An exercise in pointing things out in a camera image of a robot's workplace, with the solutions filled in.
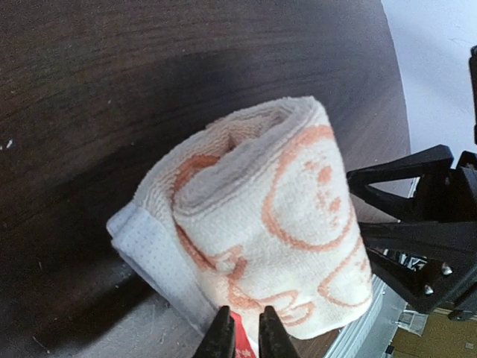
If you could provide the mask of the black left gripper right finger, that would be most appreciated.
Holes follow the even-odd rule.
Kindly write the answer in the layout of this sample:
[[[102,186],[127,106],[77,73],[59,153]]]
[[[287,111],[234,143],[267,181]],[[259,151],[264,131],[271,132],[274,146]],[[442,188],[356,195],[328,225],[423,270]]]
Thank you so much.
[[[266,306],[259,315],[259,357],[300,357],[272,306]]]

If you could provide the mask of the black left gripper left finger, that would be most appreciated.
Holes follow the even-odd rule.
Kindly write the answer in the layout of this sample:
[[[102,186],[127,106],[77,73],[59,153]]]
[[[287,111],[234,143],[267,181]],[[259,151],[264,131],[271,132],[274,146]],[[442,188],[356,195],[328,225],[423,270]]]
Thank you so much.
[[[236,356],[236,326],[230,308],[217,312],[204,338],[195,351],[195,358],[234,358]]]

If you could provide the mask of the orange patterned towel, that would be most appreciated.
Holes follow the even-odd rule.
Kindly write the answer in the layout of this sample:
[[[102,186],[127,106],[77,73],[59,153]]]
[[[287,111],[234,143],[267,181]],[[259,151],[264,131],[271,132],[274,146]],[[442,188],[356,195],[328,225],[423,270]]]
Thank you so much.
[[[324,106],[285,97],[231,113],[146,174],[107,222],[121,258],[197,330],[218,308],[236,354],[258,354],[259,315],[312,339],[366,313],[369,259]]]

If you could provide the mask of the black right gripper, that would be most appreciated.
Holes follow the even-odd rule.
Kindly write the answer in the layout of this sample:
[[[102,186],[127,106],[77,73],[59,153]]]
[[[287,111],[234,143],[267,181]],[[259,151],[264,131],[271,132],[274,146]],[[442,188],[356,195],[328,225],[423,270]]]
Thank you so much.
[[[347,173],[350,192],[403,222],[438,217],[446,177],[454,160],[436,145],[407,157]],[[476,314],[476,154],[463,151],[450,172],[449,220],[456,224],[359,224],[373,273],[419,313],[452,300],[453,321]],[[443,264],[461,265],[450,274]]]

